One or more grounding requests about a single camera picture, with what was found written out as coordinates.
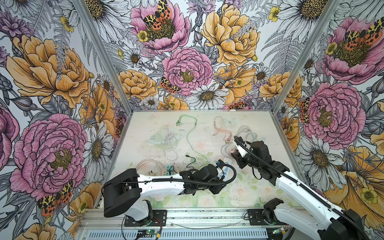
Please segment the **teal two-tone charger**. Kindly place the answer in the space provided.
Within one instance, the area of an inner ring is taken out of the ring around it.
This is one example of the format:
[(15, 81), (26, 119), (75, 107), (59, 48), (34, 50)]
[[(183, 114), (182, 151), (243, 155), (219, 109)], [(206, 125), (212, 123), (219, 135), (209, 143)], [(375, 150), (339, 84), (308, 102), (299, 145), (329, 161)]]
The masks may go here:
[(166, 176), (174, 175), (176, 173), (174, 166), (167, 166), (166, 167)]

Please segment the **white blue power strip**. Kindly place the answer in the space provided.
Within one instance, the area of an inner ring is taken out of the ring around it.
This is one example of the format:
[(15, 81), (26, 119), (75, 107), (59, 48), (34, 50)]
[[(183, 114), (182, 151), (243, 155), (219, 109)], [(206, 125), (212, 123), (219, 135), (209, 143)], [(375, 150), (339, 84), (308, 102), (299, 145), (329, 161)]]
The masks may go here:
[(228, 181), (233, 176), (232, 170), (229, 167), (223, 167), (219, 170), (219, 174), (220, 179), (224, 182)]

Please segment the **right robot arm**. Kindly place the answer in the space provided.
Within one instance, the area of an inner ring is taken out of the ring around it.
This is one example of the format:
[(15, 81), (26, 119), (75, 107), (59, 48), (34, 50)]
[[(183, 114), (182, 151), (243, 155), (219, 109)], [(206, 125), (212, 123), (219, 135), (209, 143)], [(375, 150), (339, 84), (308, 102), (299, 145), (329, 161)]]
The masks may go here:
[(262, 141), (248, 142), (235, 136), (231, 156), (239, 168), (249, 166), (261, 178), (287, 193), (306, 211), (304, 214), (274, 198), (264, 205), (265, 221), (292, 226), (313, 240), (367, 240), (362, 218), (353, 210), (343, 210), (305, 185), (284, 164), (272, 160)]

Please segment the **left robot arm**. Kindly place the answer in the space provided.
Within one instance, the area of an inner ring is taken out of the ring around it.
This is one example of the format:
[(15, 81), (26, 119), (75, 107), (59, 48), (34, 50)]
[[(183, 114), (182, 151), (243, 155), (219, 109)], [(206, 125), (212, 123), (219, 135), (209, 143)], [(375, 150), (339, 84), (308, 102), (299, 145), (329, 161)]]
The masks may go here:
[(153, 215), (149, 197), (194, 195), (204, 190), (217, 195), (236, 177), (236, 169), (221, 160), (169, 176), (146, 176), (128, 169), (104, 184), (104, 217), (126, 215), (137, 222), (146, 220)]

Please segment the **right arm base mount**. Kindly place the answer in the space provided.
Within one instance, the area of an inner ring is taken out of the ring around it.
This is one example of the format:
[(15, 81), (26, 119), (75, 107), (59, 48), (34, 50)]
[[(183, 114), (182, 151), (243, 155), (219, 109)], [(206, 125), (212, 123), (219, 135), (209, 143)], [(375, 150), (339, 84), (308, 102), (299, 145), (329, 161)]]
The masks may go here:
[(248, 209), (243, 216), (243, 219), (249, 221), (251, 226), (285, 226), (286, 223), (273, 220), (268, 222), (263, 209)]

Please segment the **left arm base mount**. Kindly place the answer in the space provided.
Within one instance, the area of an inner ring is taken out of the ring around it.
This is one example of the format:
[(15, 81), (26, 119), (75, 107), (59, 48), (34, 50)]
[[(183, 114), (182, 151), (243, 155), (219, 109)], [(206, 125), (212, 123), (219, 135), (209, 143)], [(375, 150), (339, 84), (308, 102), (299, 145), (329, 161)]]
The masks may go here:
[(167, 214), (167, 210), (152, 210), (152, 213), (147, 218), (140, 221), (127, 217), (123, 225), (124, 227), (165, 227)]

